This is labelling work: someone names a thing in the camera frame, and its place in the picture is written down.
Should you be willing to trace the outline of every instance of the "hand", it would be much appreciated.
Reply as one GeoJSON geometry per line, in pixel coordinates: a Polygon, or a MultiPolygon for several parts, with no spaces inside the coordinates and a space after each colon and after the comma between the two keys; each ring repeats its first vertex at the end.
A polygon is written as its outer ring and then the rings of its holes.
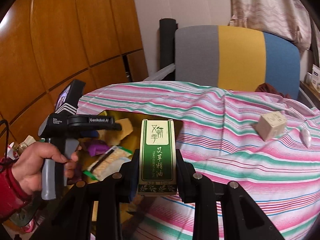
{"type": "Polygon", "coordinates": [[[65,163],[65,176],[72,178],[78,156],[76,152],[71,155],[71,160],[67,160],[57,147],[50,143],[35,142],[28,146],[21,154],[18,161],[12,166],[12,174],[20,184],[22,190],[28,195],[35,191],[41,191],[41,167],[43,159],[53,159],[59,163],[65,163]]]}

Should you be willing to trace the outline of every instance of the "curtain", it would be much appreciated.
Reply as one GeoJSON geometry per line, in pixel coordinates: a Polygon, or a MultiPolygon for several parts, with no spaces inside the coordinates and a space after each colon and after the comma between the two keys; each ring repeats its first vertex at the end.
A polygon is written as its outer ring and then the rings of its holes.
{"type": "Polygon", "coordinates": [[[230,26],[277,35],[300,52],[311,45],[310,18],[300,0],[232,0],[230,26]]]}

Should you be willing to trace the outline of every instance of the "pink striped fabric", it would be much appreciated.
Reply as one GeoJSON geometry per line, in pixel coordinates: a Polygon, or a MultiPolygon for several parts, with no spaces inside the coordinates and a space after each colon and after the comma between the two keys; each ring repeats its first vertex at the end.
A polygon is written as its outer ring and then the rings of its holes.
{"type": "MultiPolygon", "coordinates": [[[[320,212],[320,112],[267,93],[232,92],[186,82],[112,85],[83,96],[79,114],[116,109],[183,120],[176,147],[212,181],[238,181],[285,239],[302,239],[320,212]],[[284,133],[264,142],[254,127],[261,114],[280,111],[284,133]],[[312,135],[311,147],[300,131],[312,135]]],[[[218,204],[219,237],[223,239],[218,204]]],[[[159,197],[132,239],[192,239],[194,206],[159,197]]]]}

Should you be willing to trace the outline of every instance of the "red cloth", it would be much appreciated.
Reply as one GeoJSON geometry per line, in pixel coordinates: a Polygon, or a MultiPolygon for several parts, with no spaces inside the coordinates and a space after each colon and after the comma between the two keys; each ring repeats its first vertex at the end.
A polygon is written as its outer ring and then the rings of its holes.
{"type": "Polygon", "coordinates": [[[0,173],[0,223],[31,201],[14,178],[11,166],[0,173]]]}
{"type": "Polygon", "coordinates": [[[255,90],[255,92],[267,92],[267,93],[270,93],[270,94],[275,94],[275,95],[282,96],[283,98],[291,99],[289,94],[284,95],[284,94],[278,92],[273,86],[271,86],[268,83],[263,83],[263,84],[259,85],[257,87],[257,89],[255,90]]]}

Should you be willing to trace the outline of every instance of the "red jacket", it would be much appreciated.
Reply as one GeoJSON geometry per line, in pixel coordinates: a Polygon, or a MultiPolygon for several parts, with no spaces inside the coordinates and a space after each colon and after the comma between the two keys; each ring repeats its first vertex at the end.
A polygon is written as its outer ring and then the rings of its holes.
{"type": "Polygon", "coordinates": [[[0,223],[31,201],[11,172],[11,166],[0,173],[0,223]]]}

